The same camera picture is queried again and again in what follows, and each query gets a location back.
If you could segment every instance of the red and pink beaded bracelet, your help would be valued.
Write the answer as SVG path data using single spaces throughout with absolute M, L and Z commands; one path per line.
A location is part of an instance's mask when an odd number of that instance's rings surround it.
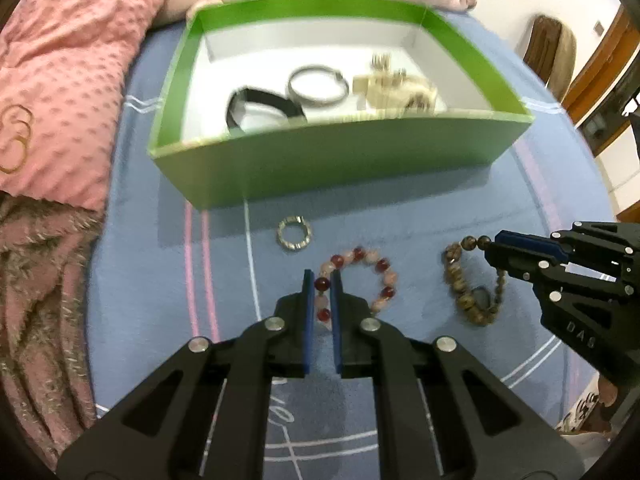
M 318 278 L 314 282 L 314 286 L 318 291 L 318 295 L 314 300 L 316 308 L 316 317 L 318 321 L 328 324 L 331 321 L 331 310 L 329 308 L 329 298 L 325 294 L 331 287 L 329 276 L 335 269 L 342 269 L 347 265 L 364 262 L 374 266 L 374 270 L 382 274 L 383 289 L 377 299 L 371 302 L 371 312 L 375 315 L 383 310 L 389 300 L 396 295 L 395 284 L 398 281 L 398 274 L 391 270 L 391 263 L 387 258 L 380 258 L 380 254 L 375 249 L 366 251 L 358 246 L 353 251 L 346 251 L 342 254 L 334 254 L 331 260 L 325 262 L 320 267 Z

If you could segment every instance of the bed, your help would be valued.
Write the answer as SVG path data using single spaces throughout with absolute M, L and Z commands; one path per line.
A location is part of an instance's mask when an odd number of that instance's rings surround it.
M 404 176 L 199 212 L 146 154 L 158 96 L 183 23 L 152 32 L 130 70 L 114 152 L 104 233 L 90 263 L 88 345 L 98 414 L 105 413 L 195 335 L 233 338 L 270 316 L 337 252 L 377 248 L 399 273 L 381 318 L 405 335 L 450 335 L 549 424 L 557 424 L 594 370 L 539 324 L 527 283 L 508 280 L 495 324 L 465 322 L 442 280 L 441 252 L 465 235 L 501 229 L 548 235 L 577 219 L 612 221 L 591 152 L 570 120 L 494 34 L 467 14 L 443 12 L 498 67 L 534 113 L 532 127 L 490 168 Z M 302 215 L 314 239 L 286 253 L 274 231 Z M 495 271 L 465 255 L 473 284 Z M 347 269 L 345 290 L 372 299 L 377 281 Z M 377 478 L 371 383 L 341 381 L 332 338 L 316 326 L 312 372 L 271 392 L 264 478 Z

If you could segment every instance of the green box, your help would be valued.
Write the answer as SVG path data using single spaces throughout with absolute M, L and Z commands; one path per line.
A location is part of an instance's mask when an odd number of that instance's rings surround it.
M 362 57 L 372 48 L 362 38 L 372 31 L 374 51 L 395 49 L 402 60 L 406 52 L 407 62 L 418 60 L 420 70 L 426 67 L 424 73 L 449 106 L 446 111 L 356 111 L 249 132 L 220 128 L 218 116 L 228 101 L 220 96 L 230 94 L 229 85 L 265 80 L 279 70 L 274 60 L 284 66 L 309 52 Z M 244 73 L 245 66 L 264 70 Z M 284 93 L 282 82 L 276 86 Z M 426 7 L 395 0 L 241 0 L 207 7 L 188 24 L 161 98 L 149 155 L 199 209 L 488 165 L 533 121 L 500 73 L 446 20 Z

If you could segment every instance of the silver bangle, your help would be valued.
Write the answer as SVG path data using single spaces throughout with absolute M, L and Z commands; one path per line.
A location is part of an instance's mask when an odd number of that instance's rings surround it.
M 284 228 L 288 225 L 299 224 L 305 232 L 305 239 L 298 243 L 289 242 L 284 239 Z M 309 245 L 311 241 L 312 231 L 311 225 L 302 216 L 287 216 L 278 224 L 278 233 L 276 238 L 278 243 L 288 251 L 300 251 Z
M 343 94 L 333 99 L 319 99 L 296 92 L 293 88 L 293 80 L 300 74 L 308 72 L 323 72 L 334 76 L 335 81 L 343 86 Z M 289 93 L 289 98 L 292 101 L 298 102 L 305 106 L 320 108 L 324 106 L 337 105 L 338 103 L 344 101 L 349 95 L 349 83 L 342 75 L 342 72 L 336 70 L 335 68 L 331 68 L 330 66 L 325 65 L 306 65 L 295 70 L 289 76 L 289 81 L 287 82 L 287 92 Z

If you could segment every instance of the red bead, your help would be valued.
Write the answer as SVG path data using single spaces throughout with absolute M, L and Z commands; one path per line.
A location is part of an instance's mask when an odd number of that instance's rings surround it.
M 320 276 L 320 278 L 318 278 L 314 282 L 314 287 L 316 288 L 316 290 L 319 290 L 320 292 L 326 291 L 330 285 L 331 285 L 331 282 L 327 278 L 324 278 L 323 276 Z
M 360 260 L 363 260 L 364 257 L 366 256 L 366 252 L 364 250 L 363 247 L 361 246 L 357 246 L 354 250 L 353 250 L 353 261 L 354 262 L 359 262 Z
M 331 257 L 331 263 L 335 265 L 336 269 L 341 269 L 344 265 L 344 258 L 340 254 L 334 254 Z
M 386 286 L 380 292 L 380 298 L 392 298 L 396 295 L 396 290 L 392 286 Z
M 386 258 L 380 258 L 376 263 L 376 272 L 385 272 L 389 267 L 391 267 L 391 263 Z
M 321 308 L 318 310 L 318 321 L 323 323 L 328 323 L 331 321 L 331 311 L 328 308 Z

